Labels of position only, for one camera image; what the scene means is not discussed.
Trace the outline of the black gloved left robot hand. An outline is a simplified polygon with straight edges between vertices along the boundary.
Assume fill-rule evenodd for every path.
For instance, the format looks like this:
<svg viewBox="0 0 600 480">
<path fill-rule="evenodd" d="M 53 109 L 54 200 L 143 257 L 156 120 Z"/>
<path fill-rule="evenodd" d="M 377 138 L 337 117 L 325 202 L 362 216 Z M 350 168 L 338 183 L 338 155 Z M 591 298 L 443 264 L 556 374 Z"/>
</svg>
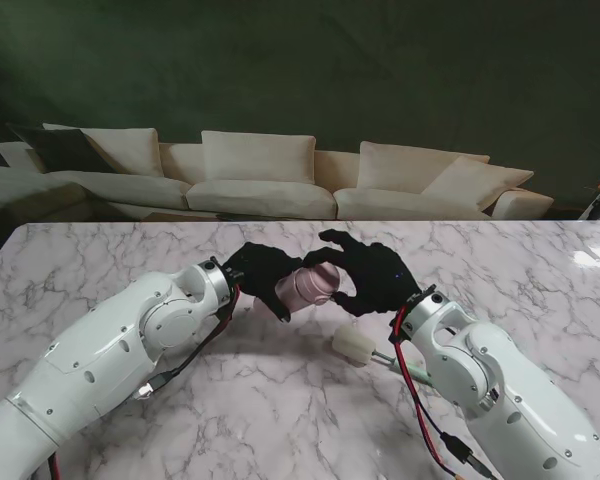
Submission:
<svg viewBox="0 0 600 480">
<path fill-rule="evenodd" d="M 276 293 L 281 279 L 302 266 L 302 259 L 289 256 L 285 251 L 263 244 L 246 242 L 223 264 L 236 273 L 241 291 L 261 300 L 280 321 L 289 322 L 291 313 Z"/>
</svg>

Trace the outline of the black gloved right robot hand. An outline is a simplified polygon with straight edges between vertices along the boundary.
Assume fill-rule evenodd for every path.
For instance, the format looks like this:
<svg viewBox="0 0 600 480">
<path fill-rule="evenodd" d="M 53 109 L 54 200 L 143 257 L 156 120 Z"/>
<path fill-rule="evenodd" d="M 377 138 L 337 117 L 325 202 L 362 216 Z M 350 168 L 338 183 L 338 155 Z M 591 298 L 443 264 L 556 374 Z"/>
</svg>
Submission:
<svg viewBox="0 0 600 480">
<path fill-rule="evenodd" d="M 369 313 L 397 312 L 408 300 L 422 293 L 401 257 L 381 243 L 369 245 L 354 239 L 348 232 L 328 229 L 319 238 L 341 247 L 323 247 L 309 252 L 302 265 L 313 268 L 329 263 L 344 270 L 352 280 L 356 294 L 337 291 L 331 299 L 356 317 Z"/>
</svg>

